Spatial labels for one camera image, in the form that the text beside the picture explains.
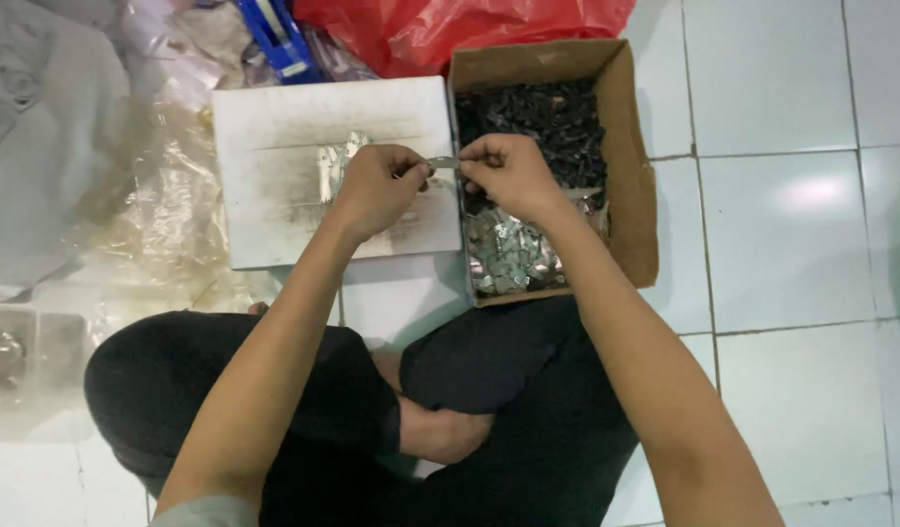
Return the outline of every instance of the person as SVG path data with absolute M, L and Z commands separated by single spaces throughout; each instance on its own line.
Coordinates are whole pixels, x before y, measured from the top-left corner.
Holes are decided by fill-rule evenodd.
M 91 359 L 86 398 L 100 431 L 128 470 L 157 486 L 151 525 L 599 525 L 639 441 L 669 527 L 784 525 L 714 387 L 561 192 L 534 141 L 491 134 L 459 158 L 467 191 L 486 192 L 549 237 L 575 299 L 471 311 L 422 344 L 442 342 L 441 353 L 399 364 L 373 360 L 351 330 L 325 327 L 353 252 L 401 217 L 429 175 L 407 148 L 363 147 L 263 316 L 159 315 Z M 547 328 L 527 324 L 558 316 Z M 523 367 L 508 357 L 524 342 L 539 343 L 528 354 L 551 350 L 506 378 L 514 395 L 483 414 L 455 409 L 468 389 L 447 395 L 453 404 L 443 392 L 418 403 L 455 379 L 406 370 L 433 357 L 495 357 L 474 342 L 500 324 L 522 324 L 519 333 L 537 339 L 495 335 L 503 358 L 488 369 Z M 448 466 L 409 483 L 373 456 L 395 451 Z

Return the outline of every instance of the white foam block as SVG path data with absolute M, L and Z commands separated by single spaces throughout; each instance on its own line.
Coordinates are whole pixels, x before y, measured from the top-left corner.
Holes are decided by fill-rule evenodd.
M 213 114 L 233 269 L 296 263 L 327 210 L 319 146 L 357 130 L 425 158 L 453 155 L 442 77 L 217 91 Z M 454 173 L 435 177 L 400 222 L 354 257 L 461 249 Z

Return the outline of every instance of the cardboard box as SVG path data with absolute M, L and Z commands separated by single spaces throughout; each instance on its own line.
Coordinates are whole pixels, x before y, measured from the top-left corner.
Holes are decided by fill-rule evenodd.
M 600 238 L 629 281 L 638 288 L 649 287 L 658 277 L 655 170 L 646 156 L 638 122 L 629 41 L 565 40 L 457 50 L 450 62 L 449 91 L 457 94 L 590 77 L 598 78 L 596 111 L 607 131 L 600 148 L 608 172 L 608 232 L 600 232 Z M 456 103 L 451 105 L 451 121 L 458 152 Z M 469 279 L 477 307 L 571 293 L 563 288 L 481 299 L 471 290 Z

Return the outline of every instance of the finger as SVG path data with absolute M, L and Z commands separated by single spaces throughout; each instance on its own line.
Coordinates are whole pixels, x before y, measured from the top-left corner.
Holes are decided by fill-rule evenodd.
M 495 169 L 491 169 L 481 162 L 459 162 L 459 172 L 466 176 L 470 183 L 475 183 L 489 191 Z
M 379 155 L 382 161 L 393 173 L 398 169 L 412 167 L 426 160 L 414 150 L 407 146 L 399 144 L 380 144 L 378 145 Z
M 479 161 L 486 157 L 499 157 L 505 160 L 510 151 L 512 138 L 517 137 L 507 133 L 491 133 L 471 142 L 466 148 L 459 151 L 461 161 Z
M 418 164 L 410 167 L 408 172 L 401 176 L 398 184 L 404 186 L 410 196 L 414 196 L 418 191 L 423 192 L 427 189 L 428 177 L 430 177 L 430 165 Z

